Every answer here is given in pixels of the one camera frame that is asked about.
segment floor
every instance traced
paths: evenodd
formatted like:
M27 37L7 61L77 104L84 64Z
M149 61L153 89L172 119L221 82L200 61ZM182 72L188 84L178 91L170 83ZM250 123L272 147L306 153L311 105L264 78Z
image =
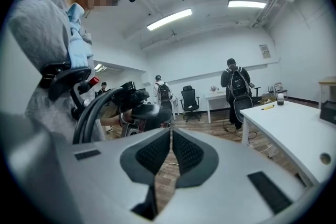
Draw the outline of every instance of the floor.
M288 101L312 106L314 108L318 107L318 105L311 103L305 103L295 100L288 100ZM223 128L226 127L230 132L234 131L234 126L232 127L229 124L228 117L229 117L228 110L211 112L211 124L208 124L206 113L202 113L202 118L200 121L190 120L187 123L183 120L183 117L179 115L176 116L175 121L172 121L171 127L172 128L180 127L193 131L198 131L209 135L217 136L222 139L227 139L240 143L241 142L240 137L242 136L241 133L238 133L238 136L240 136L238 137L237 135L226 132ZM258 129L251 129L250 131L256 132L256 134L250 133L250 145L254 150L261 152L267 149L269 145L271 145L271 143L267 140L267 138L264 137L259 132ZM120 134L121 134L121 128L118 126L114 126L113 132L109 132L107 136L109 139L114 139L119 138ZM265 158L268 157L266 151L262 152L261 154L263 154ZM276 150L272 160L281 167L283 167L284 169L286 169L287 171L289 171L291 174L295 175L297 173L294 166L291 164L290 160L285 158L285 156L283 156L280 152L278 152L278 150ZM159 212L165 207L165 205L168 203L168 201L174 194L175 183L178 177L180 176L179 166L176 165L176 163L177 163L176 157L171 149L160 171L156 175L155 190Z

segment black jacket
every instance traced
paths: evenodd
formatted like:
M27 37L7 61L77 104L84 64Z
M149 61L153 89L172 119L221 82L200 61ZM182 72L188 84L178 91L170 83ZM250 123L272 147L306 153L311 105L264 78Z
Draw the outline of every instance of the black jacket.
M229 101L229 96L230 96L230 91L229 91L229 88L227 87L227 84L229 83L229 79L230 79L229 75L235 70L238 70L243 75L244 79L247 81L248 84L250 84L251 82L250 76L244 67L231 66L230 68L224 70L224 72L222 73L222 77L221 77L221 86L223 88L226 87L226 101L227 102Z
M98 95L101 95L101 94L103 94L103 93L105 93L106 91L104 91L103 89L100 89L99 91L98 91Z

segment gray hoodie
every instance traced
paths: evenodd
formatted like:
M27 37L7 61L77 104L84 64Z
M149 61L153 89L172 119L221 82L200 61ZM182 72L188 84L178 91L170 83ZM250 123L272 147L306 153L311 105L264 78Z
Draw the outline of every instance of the gray hoodie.
M65 0L23 0L15 4L8 16L8 25L21 49L37 70L41 71L47 63L69 61L68 44L70 24L65 11L69 5ZM90 34L81 28L80 34L84 41L92 45ZM88 59L91 75L95 75L93 57ZM95 98L94 89L83 94L84 99ZM31 96L26 116L37 119L54 135L63 135L72 143L76 120L71 116L71 108L75 104L70 93L63 94L56 101L50 101L48 90L37 87ZM105 139L104 131L96 121L92 139Z

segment backpack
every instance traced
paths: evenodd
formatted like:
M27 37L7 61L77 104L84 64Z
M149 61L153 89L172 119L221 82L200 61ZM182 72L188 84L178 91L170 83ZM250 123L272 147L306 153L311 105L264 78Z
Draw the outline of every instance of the backpack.
M170 90L168 88L168 86L166 85L166 83L164 82L162 85L156 83L156 85L158 85L158 96L159 96L159 100L161 102L165 102L165 101L170 101Z
M242 70L241 67L238 67L233 73L230 73L230 70L227 70L230 74L227 86L230 90L230 94L232 94L234 98L250 95L250 88L244 76L239 72L239 69Z

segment yellow pen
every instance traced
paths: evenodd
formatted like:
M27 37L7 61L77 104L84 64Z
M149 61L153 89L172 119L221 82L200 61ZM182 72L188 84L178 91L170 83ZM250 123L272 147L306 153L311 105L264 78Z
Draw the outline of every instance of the yellow pen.
M274 105L267 106L267 107L265 107L265 108L263 108L261 110L266 110L266 109L271 109L271 108L274 108Z

